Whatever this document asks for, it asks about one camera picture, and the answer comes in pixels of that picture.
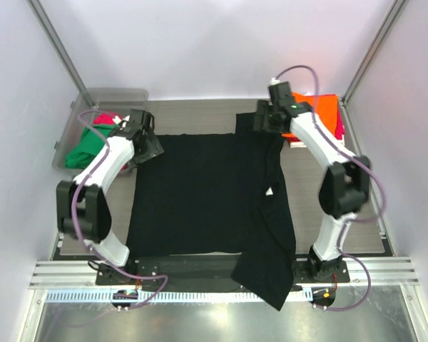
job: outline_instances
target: gray table surface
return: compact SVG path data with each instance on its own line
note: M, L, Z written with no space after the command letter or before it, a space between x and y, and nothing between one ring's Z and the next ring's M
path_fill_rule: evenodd
M235 114L255 111L256 100L172 100L148 104L156 117L157 134L208 134L235 132ZM353 150L349 132L346 146ZM307 148L290 148L281 154L282 171L287 185L288 201L297 241L297 253L307 253L317 239L322 219L318 191L323 170ZM113 230L125 242L131 217L136 174L117 177L106 197L113 218ZM374 215L372 205L364 206L360 217ZM354 223L345 241L345 251L352 253L382 253L384 251L376 222ZM80 244L65 237L61 254L84 254Z

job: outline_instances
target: green cloth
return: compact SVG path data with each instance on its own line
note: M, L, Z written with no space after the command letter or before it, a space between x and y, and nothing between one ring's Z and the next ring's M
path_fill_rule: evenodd
M93 125L100 133L108 137L108 134L116 125ZM99 154L105 142L88 128L84 128L79 144L65 157L67 169L85 169Z

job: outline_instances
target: cable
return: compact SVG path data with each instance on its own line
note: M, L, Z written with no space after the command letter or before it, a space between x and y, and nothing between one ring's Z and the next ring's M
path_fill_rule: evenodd
M348 155L347 153L344 153L343 151L341 151L338 148L338 146L336 146L336 144L334 144L333 141L331 141L331 139L329 139L326 136L326 134L323 132L323 130L317 124L315 113L316 113L316 108L317 108L317 102L319 100L319 95L320 95L320 84L319 84L319 78L318 78L317 73L315 72L315 70L313 68L311 68L310 66L305 66L305 65L291 66L291 67L286 68L285 70L281 71L275 78L279 79L282 75L284 75L288 71L291 71L291 70L294 70L294 69L300 69L300 68L306 69L309 72L311 72L312 77L314 78L314 88L315 88L315 91L314 91L314 105L312 107L311 113L312 113L312 121L314 123L314 126L315 126L316 130L318 131L318 133L321 134L321 136L323 136L323 138L327 141L327 143L331 147L333 147L335 149L335 151L337 153L339 153L344 158L348 159L350 162L353 162L354 164L356 164L356 166L358 166L362 170L364 170L376 182L377 187L379 188L380 197L382 198L382 205L379 208L379 212L377 213L377 215L375 217L369 217L369 218L366 218L366 219L346 219L344 221L343 225L342 225L340 234L337 237L337 241L336 241L336 249L338 250L338 252L342 256L344 256L344 257L353 259L354 261L356 261L364 269L364 271L366 273L366 278L367 278L367 289L366 289L365 295L356 304L353 304L351 306L346 306L345 308L327 308L327 307L315 304L315 307L318 307L319 309L323 309L323 310L327 310L327 311L347 311L347 310L351 310L351 309L357 308L369 296L370 291L371 291L371 275L368 272L367 267L365 266L365 264L360 259L358 259L357 257L355 257L355 256L353 256L351 254L343 252L343 250L341 249L342 239L344 238L345 232L346 232L347 227L348 227L349 224L351 224L353 222L368 223L368 222L373 222L373 221L376 221L377 219L379 219L383 215L383 213L385 211L385 208L387 207L387 197L385 195L384 186L382 185L382 183L380 182L380 180L377 178L376 174L373 173L373 171L371 171L371 169L369 169L366 165L363 165L361 162L359 162L355 158L353 158L350 155Z
M98 272L100 269L100 264L97 261L89 260L87 262L87 266L89 266L91 269L93 269L95 272Z
M335 282L335 289L333 291L336 292L336 290L337 290L337 277L336 277L336 273L333 273L333 281Z
M117 271L119 274L122 274L122 275L124 275L124 276L126 276L126 277L128 277L130 279L136 279L136 280L158 280L158 279L163 279L162 284L147 299L145 299L144 301L142 301L140 303L137 303L137 304L134 304L134 305L130 306L130 309L137 309L137 308L140 308L140 307L146 305L149 301L151 301L155 296L157 296L157 294L159 294L163 290L163 288L165 287L165 285L168 283L168 276L166 276L165 274L161 274L161 275L157 275L157 276L137 276L137 275L129 274L126 271L124 271L124 270L120 269L119 267L117 267L115 264L113 264L109 260L105 259L102 255L100 255L100 253L98 253L98 251L96 250L96 248L95 248L94 245L87 244L84 241L84 236L83 236L83 233L81 231L81 227L79 226L79 219L78 219L78 212L76 210L76 204L78 203L78 198L79 198L79 195L81 193L81 190L82 190L83 186L85 185L85 183L87 182L87 180L90 177L92 177L92 174L100 167L101 163L105 161L105 159L108 157L108 154L109 154L110 149L111 149L111 147L109 145L109 142L108 142L108 139L106 139L97 129L95 129L94 127L92 127L92 125L89 122L87 122L86 120L84 120L84 115L90 114L90 113L105 113L106 115L113 116L113 117L117 115L114 112L105 112L105 111L96 110L96 109L88 109L88 110L85 110L85 111L83 111L83 112L81 112L81 113L78 114L78 120L85 127L87 127L90 131L92 131L93 133L95 133L100 139L102 139L102 141L105 142L106 151L105 151L105 154L101 157L101 159L92 167L92 170L81 180L81 182L76 187L75 192L73 194L73 199L71 201L71 218L73 220L73 225L74 225L74 229L75 229L75 232L76 232L76 236L78 237L78 240L83 245L83 247L86 249L86 251L93 252L101 261L103 261L105 264L107 264L112 269L114 269L114 271Z

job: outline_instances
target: reflective metal surface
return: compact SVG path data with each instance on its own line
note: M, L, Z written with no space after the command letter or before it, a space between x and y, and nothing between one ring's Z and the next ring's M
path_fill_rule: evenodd
M336 306L365 291L339 288ZM38 342L417 341L399 286L378 286L359 308L331 313L309 303L155 304L131 312L109 304L46 304ZM70 324L93 323L81 328Z

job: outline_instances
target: red cloth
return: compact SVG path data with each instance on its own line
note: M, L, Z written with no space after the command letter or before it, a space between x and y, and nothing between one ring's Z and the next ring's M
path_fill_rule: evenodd
M94 125L115 125L113 118L105 113L101 113L99 116L93 119L93 124Z
M335 130L335 138L338 140L342 140L342 136L345 133L344 124L342 123L341 112L337 110L337 122L336 122L336 130Z

